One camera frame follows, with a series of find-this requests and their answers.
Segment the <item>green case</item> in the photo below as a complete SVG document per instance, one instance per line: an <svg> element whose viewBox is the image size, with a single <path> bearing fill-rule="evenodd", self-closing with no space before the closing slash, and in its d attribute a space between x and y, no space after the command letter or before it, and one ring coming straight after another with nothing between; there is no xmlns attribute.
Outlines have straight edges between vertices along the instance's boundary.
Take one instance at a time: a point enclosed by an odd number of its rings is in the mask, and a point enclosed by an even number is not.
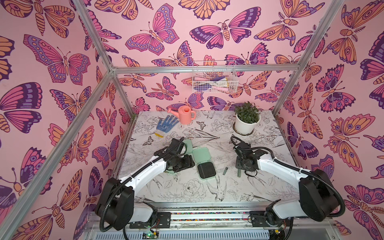
<svg viewBox="0 0 384 240"><path fill-rule="evenodd" d="M191 140L183 140L178 147L174 148L173 151L176 151L177 154L182 156L187 154L192 156L193 145Z"/></svg>
<svg viewBox="0 0 384 240"><path fill-rule="evenodd" d="M192 157L201 180L212 179L216 176L217 171L208 148L194 149Z"/></svg>

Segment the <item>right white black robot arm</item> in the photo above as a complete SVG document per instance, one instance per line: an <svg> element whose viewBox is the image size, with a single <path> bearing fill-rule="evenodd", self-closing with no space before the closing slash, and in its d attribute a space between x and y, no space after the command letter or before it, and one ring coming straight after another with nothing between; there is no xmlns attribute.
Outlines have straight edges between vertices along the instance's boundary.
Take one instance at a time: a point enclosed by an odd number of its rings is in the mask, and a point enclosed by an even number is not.
<svg viewBox="0 0 384 240"><path fill-rule="evenodd" d="M251 212L251 218L259 217L266 225L277 227L286 219L310 218L322 222L345 213L346 204L324 171L289 165L277 159L271 149L251 147L236 136L231 136L231 143L237 154L237 169L245 173L263 171L272 174L299 192L297 199L273 201L264 213Z"/></svg>

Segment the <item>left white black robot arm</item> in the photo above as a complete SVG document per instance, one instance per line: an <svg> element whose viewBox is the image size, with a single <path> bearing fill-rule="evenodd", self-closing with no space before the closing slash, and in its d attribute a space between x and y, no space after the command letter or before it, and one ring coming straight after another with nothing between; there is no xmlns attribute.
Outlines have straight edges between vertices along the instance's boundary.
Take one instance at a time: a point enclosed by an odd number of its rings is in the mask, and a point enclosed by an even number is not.
<svg viewBox="0 0 384 240"><path fill-rule="evenodd" d="M142 223L146 227L157 224L157 210L152 205L135 203L136 194L156 176L165 171L180 172L195 166L187 156L184 138L172 139L135 172L120 179L110 178L101 193L95 214L100 217L101 232L110 229L124 230L131 223Z"/></svg>

